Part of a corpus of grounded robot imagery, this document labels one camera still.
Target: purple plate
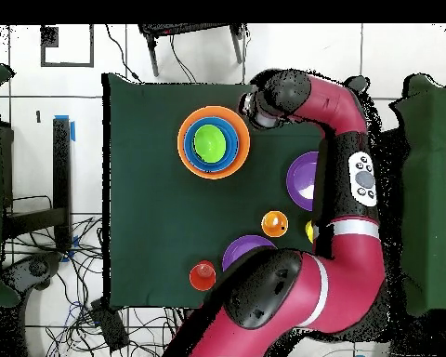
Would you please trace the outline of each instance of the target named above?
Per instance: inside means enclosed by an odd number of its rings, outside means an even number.
[[[287,191],[293,201],[307,211],[312,211],[316,165],[317,152],[307,152],[295,159],[287,171]]]
[[[238,257],[258,246],[276,247],[270,240],[260,237],[259,235],[244,235],[243,237],[234,240],[230,246],[227,247],[227,250],[223,255],[223,262],[221,263],[223,271],[226,270]]]

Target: white tile floor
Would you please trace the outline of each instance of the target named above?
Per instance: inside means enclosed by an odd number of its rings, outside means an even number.
[[[251,42],[246,59],[246,82],[261,70],[294,67],[315,70],[333,79],[345,80],[362,73],[372,85],[369,93],[380,112],[384,129],[398,125],[388,104],[400,96],[404,77],[410,73],[430,73],[446,85],[446,24],[250,24]],[[186,82],[167,38],[156,47],[160,76],[152,74],[147,43],[137,25],[111,25],[112,37],[124,51],[130,69],[144,82]],[[59,26],[59,47],[46,50],[47,61],[88,61],[89,29],[86,25]],[[186,33],[175,39],[180,59],[192,70],[197,81],[235,84],[242,80],[242,66],[236,63],[228,28]],[[51,196],[52,157],[51,122],[55,115],[67,114],[75,122],[76,141],[72,143],[72,212],[73,221],[101,212],[102,164],[102,87],[100,74],[128,75],[121,52],[112,42],[104,25],[94,29],[94,68],[43,68],[40,63],[38,26],[0,26],[0,62],[16,73],[10,83],[0,87],[0,115],[15,129],[14,195]],[[41,122],[36,119],[40,112]],[[46,200],[17,202],[15,210],[46,208]],[[96,233],[85,241],[98,246]],[[15,252],[23,252],[14,245]],[[14,259],[24,255],[15,254]],[[95,260],[85,281],[90,298],[102,291],[99,274],[102,268]],[[77,300],[76,275],[69,263],[61,263],[59,274],[69,289],[69,298]],[[57,336],[69,314],[63,284],[54,277],[43,292],[33,291],[26,314],[27,339],[32,357],[45,357],[51,344],[45,327]],[[163,316],[162,309],[138,309],[124,313],[131,339],[137,343],[162,344],[170,331],[164,330],[163,319],[147,328],[141,322]],[[124,357],[151,357],[139,348],[123,350]],[[162,346],[156,346],[162,353]],[[387,345],[376,343],[323,344],[302,340],[290,357],[386,357]],[[96,357],[110,357],[99,350]],[[73,352],[69,357],[90,357]],[[112,357],[121,357],[115,352]]]

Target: green bowl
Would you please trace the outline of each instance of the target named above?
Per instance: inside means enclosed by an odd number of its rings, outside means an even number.
[[[204,162],[216,163],[227,149],[225,135],[214,125],[204,125],[195,132],[193,148]]]

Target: button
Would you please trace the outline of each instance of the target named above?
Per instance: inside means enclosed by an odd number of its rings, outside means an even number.
[[[361,171],[355,176],[355,181],[365,189],[371,189],[375,184],[375,178],[368,171]]]

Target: yellow cup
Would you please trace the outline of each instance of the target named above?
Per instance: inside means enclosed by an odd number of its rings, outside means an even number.
[[[314,243],[314,229],[312,229],[312,221],[310,220],[306,224],[306,234],[308,235],[308,239],[313,244]]]

